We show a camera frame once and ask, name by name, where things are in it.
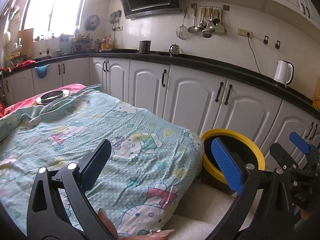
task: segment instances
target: black countertop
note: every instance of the black countertop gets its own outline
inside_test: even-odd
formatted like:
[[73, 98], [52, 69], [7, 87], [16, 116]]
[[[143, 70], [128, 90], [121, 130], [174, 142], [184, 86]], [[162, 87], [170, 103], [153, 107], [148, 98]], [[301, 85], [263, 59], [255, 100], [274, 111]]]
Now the black countertop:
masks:
[[22, 69], [13, 70], [11, 73], [3, 73], [3, 78], [14, 75], [17, 72], [21, 72], [37, 66], [42, 66], [50, 63], [65, 61], [74, 58], [85, 57], [116, 57], [127, 58], [132, 60], [147, 61], [153, 63], [159, 63], [164, 65], [178, 65], [187, 68], [193, 68], [208, 73], [224, 76], [274, 94], [296, 106], [303, 109], [307, 113], [320, 120], [320, 112], [313, 108], [312, 100], [305, 97], [301, 93], [289, 87], [285, 88], [284, 85], [279, 84], [272, 78], [263, 76], [257, 72], [251, 71], [246, 68], [242, 68], [226, 62], [196, 57], [191, 55], [180, 54], [178, 57], [170, 57], [168, 52], [152, 51], [150, 54], [137, 53], [135, 49], [116, 49], [110, 51], [97, 52], [92, 54], [70, 54], [57, 58], [38, 59], [32, 65]]

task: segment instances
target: polka dot fabric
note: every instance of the polka dot fabric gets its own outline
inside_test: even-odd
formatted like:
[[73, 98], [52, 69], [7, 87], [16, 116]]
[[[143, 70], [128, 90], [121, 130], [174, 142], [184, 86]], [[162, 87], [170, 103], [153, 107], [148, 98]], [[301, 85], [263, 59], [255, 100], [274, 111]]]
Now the polka dot fabric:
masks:
[[[78, 162], [104, 139], [111, 157], [93, 189], [120, 237], [161, 228], [193, 181], [203, 143], [192, 131], [91, 86], [47, 106], [19, 109], [0, 119], [0, 201], [26, 233], [28, 198], [38, 169]], [[63, 206], [81, 229], [64, 190]]]

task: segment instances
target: fingernail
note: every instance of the fingernail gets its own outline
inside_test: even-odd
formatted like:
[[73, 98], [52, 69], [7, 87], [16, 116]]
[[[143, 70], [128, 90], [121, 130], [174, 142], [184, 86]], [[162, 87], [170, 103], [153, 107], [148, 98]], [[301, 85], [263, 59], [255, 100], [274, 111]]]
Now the fingernail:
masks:
[[99, 214], [99, 212], [101, 212], [105, 217], [107, 217], [107, 213], [105, 212], [105, 210], [103, 208], [99, 208], [98, 214]]
[[168, 234], [172, 233], [173, 231], [174, 231], [174, 229], [163, 230], [163, 231], [160, 231], [160, 232], [155, 232], [155, 233], [153, 233], [152, 235], [151, 235], [151, 234], [148, 234], [147, 236], [151, 236], [151, 237], [165, 237], [165, 236], [167, 236]]

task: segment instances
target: kettle handle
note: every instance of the kettle handle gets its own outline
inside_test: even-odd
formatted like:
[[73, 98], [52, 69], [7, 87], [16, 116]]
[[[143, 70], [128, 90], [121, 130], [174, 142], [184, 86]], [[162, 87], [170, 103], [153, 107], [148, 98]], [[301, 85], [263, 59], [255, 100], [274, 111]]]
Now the kettle handle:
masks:
[[293, 67], [293, 65], [292, 65], [291, 63], [288, 63], [288, 67], [289, 67], [289, 69], [291, 69], [291, 76], [290, 76], [289, 80], [286, 82], [286, 85], [291, 84], [292, 79], [293, 79], [293, 74], [294, 74], [294, 67]]

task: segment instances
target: textured blue pad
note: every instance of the textured blue pad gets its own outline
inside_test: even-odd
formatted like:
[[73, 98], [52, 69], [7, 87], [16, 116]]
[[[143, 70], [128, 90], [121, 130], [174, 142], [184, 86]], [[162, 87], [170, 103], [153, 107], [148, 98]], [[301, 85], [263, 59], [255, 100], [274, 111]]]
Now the textured blue pad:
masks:
[[306, 143], [296, 132], [290, 133], [289, 139], [302, 153], [310, 153], [309, 144]]
[[219, 138], [212, 141], [211, 152], [229, 187], [239, 195], [243, 188], [242, 173]]

